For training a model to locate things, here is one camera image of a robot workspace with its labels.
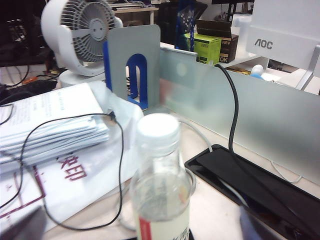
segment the fan grille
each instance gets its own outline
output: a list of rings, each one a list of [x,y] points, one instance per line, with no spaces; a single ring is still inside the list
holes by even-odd
[[[69,0],[62,11],[60,24],[68,26],[73,35],[73,47],[83,62],[104,58],[103,43],[115,28],[115,16],[105,0]]]

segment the plastic bottle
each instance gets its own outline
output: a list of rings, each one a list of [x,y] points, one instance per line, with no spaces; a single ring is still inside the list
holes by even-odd
[[[130,183],[138,240],[188,240],[191,184],[179,160],[180,124],[154,113],[137,125],[139,166]]]

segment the monitor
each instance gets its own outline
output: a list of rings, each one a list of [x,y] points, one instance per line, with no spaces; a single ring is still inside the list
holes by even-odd
[[[296,87],[303,90],[320,77],[319,13],[319,0],[255,0],[246,50],[308,70]]]

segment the cardboard box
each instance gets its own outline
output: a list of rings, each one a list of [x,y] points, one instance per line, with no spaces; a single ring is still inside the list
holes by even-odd
[[[184,35],[190,49],[190,33]],[[203,64],[214,65],[219,62],[221,39],[214,36],[194,34],[194,49],[198,53],[196,60]]]
[[[231,34],[230,22],[196,20],[195,23],[199,34],[221,38],[220,62],[230,63],[235,59],[239,36]]]

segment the desk fan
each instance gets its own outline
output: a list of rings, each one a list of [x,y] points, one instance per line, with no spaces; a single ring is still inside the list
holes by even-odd
[[[105,80],[103,43],[122,27],[106,0],[51,0],[41,16],[41,30],[59,67],[68,70],[62,87]]]

